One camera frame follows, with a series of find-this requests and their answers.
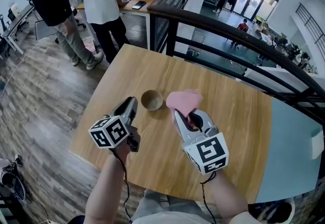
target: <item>qr-like black and white marker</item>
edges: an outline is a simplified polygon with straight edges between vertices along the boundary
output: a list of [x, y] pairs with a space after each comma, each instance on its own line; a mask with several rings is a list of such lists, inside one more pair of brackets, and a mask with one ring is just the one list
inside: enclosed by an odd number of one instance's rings
[[222, 158], [214, 163], [211, 163], [209, 165], [205, 165], [204, 166], [204, 171], [205, 173], [210, 173], [213, 172], [215, 170], [218, 170], [219, 168], [225, 166], [225, 159], [226, 158]]
[[117, 144], [121, 139], [127, 136], [127, 131], [120, 119], [114, 121], [106, 130], [114, 144]]
[[110, 119], [109, 118], [105, 118], [105, 119], [99, 120], [96, 123], [96, 125], [94, 125], [91, 129], [97, 129], [97, 128], [103, 127], [108, 122], [108, 120], [110, 120]]
[[93, 139], [97, 143], [98, 147], [111, 146], [110, 141], [105, 137], [103, 131], [99, 130], [96, 132], [90, 132], [90, 134], [92, 135]]
[[198, 163], [193, 159], [192, 156], [190, 156], [188, 153], [187, 153], [187, 156], [188, 156], [188, 159], [190, 159], [192, 161], [192, 163], [198, 168], [198, 170], [200, 170], [200, 166], [198, 165]]
[[197, 148], [203, 163], [216, 159], [217, 157], [225, 154], [216, 137], [197, 144]]

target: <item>brown bowl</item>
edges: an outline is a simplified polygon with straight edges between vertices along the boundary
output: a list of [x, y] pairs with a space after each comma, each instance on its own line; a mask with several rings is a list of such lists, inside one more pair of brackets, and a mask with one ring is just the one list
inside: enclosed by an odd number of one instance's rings
[[163, 105], [163, 96], [157, 90], [147, 90], [141, 96], [141, 104], [145, 109], [154, 111]]

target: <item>smartphone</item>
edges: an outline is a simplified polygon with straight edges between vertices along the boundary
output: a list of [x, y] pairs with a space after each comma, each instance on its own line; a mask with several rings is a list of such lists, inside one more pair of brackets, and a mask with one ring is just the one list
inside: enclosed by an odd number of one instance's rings
[[147, 2], [145, 1], [139, 1], [137, 2], [134, 6], [132, 6], [132, 9], [137, 9], [139, 10], [140, 8], [142, 8]]

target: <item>white sleeve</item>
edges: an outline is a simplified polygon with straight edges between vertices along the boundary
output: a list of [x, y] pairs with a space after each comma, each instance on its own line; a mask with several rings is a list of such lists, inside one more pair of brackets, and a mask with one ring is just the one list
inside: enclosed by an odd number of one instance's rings
[[247, 211], [238, 214], [233, 217], [230, 221], [230, 224], [261, 224], [252, 215], [250, 215]]

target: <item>sneaker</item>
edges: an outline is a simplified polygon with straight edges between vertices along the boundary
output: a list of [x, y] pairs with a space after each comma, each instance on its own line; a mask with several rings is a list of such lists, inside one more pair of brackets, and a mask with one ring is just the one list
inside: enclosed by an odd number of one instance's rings
[[93, 68], [95, 68], [95, 66], [98, 63], [101, 63], [101, 61], [104, 58], [104, 54], [102, 52], [100, 52], [100, 53], [95, 54], [94, 57], [95, 57], [95, 59], [91, 63], [86, 65], [87, 70], [92, 70]]
[[73, 66], [77, 66], [79, 64], [80, 58], [78, 57], [75, 61], [72, 61]]

